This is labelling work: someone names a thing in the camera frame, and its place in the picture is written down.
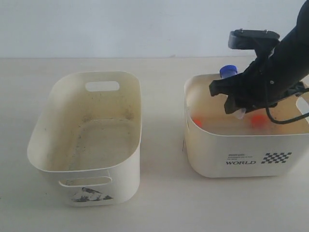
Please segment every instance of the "orange object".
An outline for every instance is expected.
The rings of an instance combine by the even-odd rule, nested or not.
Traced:
[[[192,121],[198,126],[202,128],[202,121],[198,118],[192,118]]]
[[[253,128],[263,128],[268,123],[268,117],[266,115],[254,115],[251,118],[251,125]]]

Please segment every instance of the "basket handle hole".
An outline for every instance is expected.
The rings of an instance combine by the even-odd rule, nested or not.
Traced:
[[[65,187],[76,187],[76,186],[96,186],[96,185],[106,185],[112,182],[112,179],[108,176],[102,177],[92,177],[92,178],[81,178],[81,179],[68,179],[60,180],[59,184]]]
[[[116,81],[88,82],[86,83],[85,88],[89,92],[117,91],[119,90],[119,83]]]

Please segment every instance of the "black cable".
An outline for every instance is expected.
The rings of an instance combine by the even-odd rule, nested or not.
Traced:
[[[307,93],[307,92],[309,92],[309,88],[306,88],[303,91],[301,91],[301,93]],[[265,82],[265,103],[266,103],[265,109],[266,109],[266,114],[267,114],[268,118],[270,119],[271,122],[276,123],[276,124],[281,124],[281,125],[289,124],[289,123],[292,123],[292,122],[302,120],[306,117],[309,117],[309,112],[308,112],[306,114],[303,114],[303,115],[300,115],[300,116],[297,116],[297,117],[294,117],[294,118],[291,118],[291,119],[288,119],[288,120],[285,120],[285,121],[278,121],[278,120],[274,119],[272,117],[272,115],[270,114],[270,110],[269,110],[268,94],[267,94],[267,82]]]

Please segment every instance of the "white table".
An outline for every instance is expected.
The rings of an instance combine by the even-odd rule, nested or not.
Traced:
[[[309,155],[285,176],[209,179],[182,152],[185,81],[252,59],[0,59],[0,231],[309,231]],[[30,135],[58,79],[115,70],[141,81],[140,188],[123,204],[68,207],[28,162]]]

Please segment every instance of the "robotic arm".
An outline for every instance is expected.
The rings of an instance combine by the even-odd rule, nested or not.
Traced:
[[[269,111],[279,101],[309,91],[300,81],[309,74],[309,0],[300,9],[296,26],[281,41],[279,37],[277,33],[267,30],[239,29],[230,32],[229,48],[253,49],[257,57],[244,72],[214,80],[210,84],[211,96],[228,96],[226,114],[241,108],[245,108],[247,113],[265,108],[270,120],[277,124],[287,124],[309,116],[307,113],[277,121]]]

